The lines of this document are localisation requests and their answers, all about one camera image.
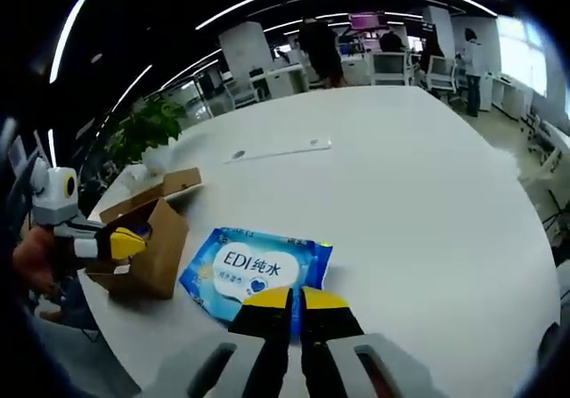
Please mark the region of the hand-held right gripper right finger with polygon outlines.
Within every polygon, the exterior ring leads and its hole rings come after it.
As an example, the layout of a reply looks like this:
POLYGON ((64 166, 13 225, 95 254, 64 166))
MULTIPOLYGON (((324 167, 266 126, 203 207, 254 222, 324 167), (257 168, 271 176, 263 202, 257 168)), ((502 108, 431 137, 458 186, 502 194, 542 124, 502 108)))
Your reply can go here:
POLYGON ((302 288, 301 365, 312 397, 426 397, 428 368, 379 333, 366 333, 348 302, 302 288))

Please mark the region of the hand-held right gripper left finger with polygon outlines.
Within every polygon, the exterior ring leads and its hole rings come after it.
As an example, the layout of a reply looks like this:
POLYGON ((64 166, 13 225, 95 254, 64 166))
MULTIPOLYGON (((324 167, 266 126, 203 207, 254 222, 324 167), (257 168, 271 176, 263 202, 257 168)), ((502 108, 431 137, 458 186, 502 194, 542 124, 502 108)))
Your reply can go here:
POLYGON ((148 397, 277 397, 289 365, 293 291, 246 299, 230 328, 189 343, 160 365, 148 397))

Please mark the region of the person's left hand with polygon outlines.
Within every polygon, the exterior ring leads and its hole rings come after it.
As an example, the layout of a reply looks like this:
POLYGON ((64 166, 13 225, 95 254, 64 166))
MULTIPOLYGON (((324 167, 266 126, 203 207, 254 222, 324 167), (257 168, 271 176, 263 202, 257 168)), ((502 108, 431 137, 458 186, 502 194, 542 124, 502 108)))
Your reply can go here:
POLYGON ((12 252, 12 265, 24 284, 47 294, 54 286, 50 255, 55 248, 51 230, 34 226, 12 252))

